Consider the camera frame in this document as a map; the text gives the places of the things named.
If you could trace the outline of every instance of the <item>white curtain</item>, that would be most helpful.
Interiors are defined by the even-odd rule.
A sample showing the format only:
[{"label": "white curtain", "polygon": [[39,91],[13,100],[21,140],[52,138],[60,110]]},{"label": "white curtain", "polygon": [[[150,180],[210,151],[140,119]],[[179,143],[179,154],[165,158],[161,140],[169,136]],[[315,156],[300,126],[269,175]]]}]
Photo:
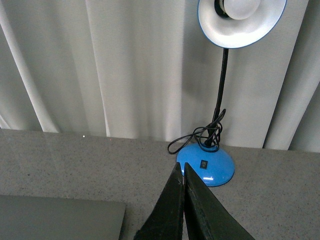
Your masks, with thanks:
[{"label": "white curtain", "polygon": [[[208,124],[223,50],[197,5],[0,0],[0,127],[172,141]],[[266,37],[229,51],[223,144],[320,152],[319,15],[288,0]]]}]

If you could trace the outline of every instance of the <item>speckled granite surface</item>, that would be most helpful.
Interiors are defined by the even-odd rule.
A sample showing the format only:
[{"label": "speckled granite surface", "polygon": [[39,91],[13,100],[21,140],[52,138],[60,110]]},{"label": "speckled granite surface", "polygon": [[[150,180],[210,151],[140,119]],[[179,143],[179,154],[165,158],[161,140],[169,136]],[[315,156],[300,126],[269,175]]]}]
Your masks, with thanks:
[{"label": "speckled granite surface", "polygon": [[[121,239],[131,240],[175,165],[167,144],[0,129],[0,194],[126,203]],[[235,174],[211,190],[254,238],[320,239],[319,153],[224,150]]]}]

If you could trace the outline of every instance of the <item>light bulb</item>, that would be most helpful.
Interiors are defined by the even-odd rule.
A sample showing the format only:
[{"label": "light bulb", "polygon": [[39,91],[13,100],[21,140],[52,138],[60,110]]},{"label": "light bulb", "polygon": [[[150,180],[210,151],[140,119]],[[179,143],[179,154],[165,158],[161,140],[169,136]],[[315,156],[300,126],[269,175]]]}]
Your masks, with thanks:
[{"label": "light bulb", "polygon": [[261,0],[224,0],[224,11],[235,20],[249,18],[258,9]]}]

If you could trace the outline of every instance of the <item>lamp shade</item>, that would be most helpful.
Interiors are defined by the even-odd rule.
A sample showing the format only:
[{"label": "lamp shade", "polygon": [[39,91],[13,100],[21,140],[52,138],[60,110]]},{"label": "lamp shade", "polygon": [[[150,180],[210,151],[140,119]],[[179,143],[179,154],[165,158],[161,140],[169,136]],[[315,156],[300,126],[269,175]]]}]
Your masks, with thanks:
[{"label": "lamp shade", "polygon": [[[247,18],[234,19],[232,15],[236,16],[236,12],[228,16],[228,9],[232,9],[233,2],[199,0],[198,3],[198,19],[203,33],[212,43],[226,49],[242,48],[262,39],[277,24],[287,4],[287,0],[260,0],[258,6],[252,7],[253,13],[250,12]],[[218,14],[217,7],[225,12],[225,16]]]}]

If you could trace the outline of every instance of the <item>desk lamp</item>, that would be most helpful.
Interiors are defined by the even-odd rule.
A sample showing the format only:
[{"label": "desk lamp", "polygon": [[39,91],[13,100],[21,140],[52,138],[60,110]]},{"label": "desk lamp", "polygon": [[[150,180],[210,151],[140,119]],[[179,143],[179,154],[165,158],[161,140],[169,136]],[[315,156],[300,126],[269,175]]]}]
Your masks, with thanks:
[{"label": "desk lamp", "polygon": [[[212,122],[168,145],[170,154],[178,153],[176,161],[181,164],[183,175],[185,163],[189,163],[208,187],[223,185],[233,177],[234,162],[219,146],[221,120],[226,112],[220,112],[220,107],[229,49],[243,48],[262,39],[277,24],[286,4],[287,0],[199,0],[200,27],[213,44],[223,48],[222,67]],[[170,151],[172,144],[184,138],[188,139],[179,149]],[[188,144],[192,138],[197,143]]]}]

